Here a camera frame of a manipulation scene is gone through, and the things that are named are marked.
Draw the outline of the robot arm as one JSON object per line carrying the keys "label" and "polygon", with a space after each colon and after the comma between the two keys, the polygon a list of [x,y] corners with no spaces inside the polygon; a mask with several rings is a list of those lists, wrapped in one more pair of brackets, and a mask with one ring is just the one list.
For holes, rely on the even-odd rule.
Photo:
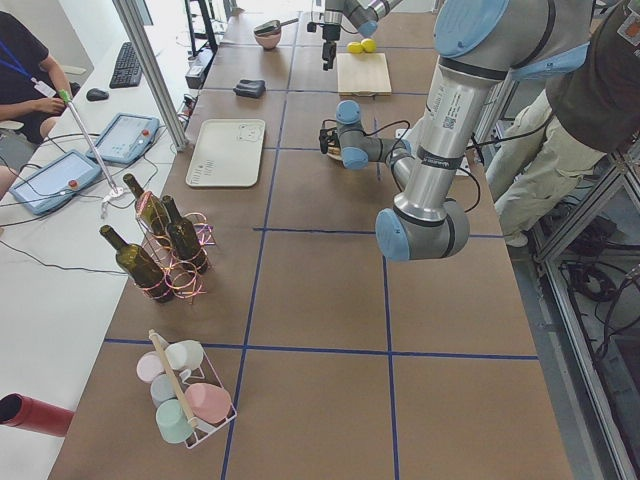
{"label": "robot arm", "polygon": [[490,90],[507,77],[547,78],[585,60],[589,1],[447,1],[434,29],[439,59],[416,140],[365,135],[359,105],[336,109],[336,136],[348,169],[385,163],[400,185],[376,218],[376,239],[392,261],[446,258],[469,237],[464,209],[448,192]]}
{"label": "robot arm", "polygon": [[329,0],[325,2],[319,25],[322,28],[323,70],[334,67],[337,42],[340,40],[342,20],[346,18],[363,37],[370,37],[377,30],[379,22],[402,0],[374,0],[362,6],[357,0]]}

